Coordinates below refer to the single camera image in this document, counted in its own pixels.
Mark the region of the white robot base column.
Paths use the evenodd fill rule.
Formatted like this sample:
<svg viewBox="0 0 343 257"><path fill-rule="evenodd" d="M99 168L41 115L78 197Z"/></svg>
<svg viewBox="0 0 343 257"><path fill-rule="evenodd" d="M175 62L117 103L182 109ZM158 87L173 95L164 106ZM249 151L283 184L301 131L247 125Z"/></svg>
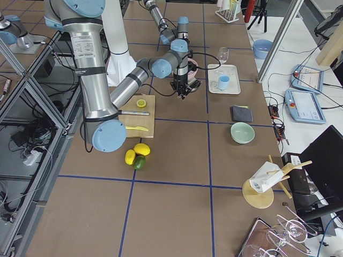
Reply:
<svg viewBox="0 0 343 257"><path fill-rule="evenodd" d="M105 1L101 18L110 53L105 78L108 87L117 87L137 62L129 52L120 2Z"/></svg>

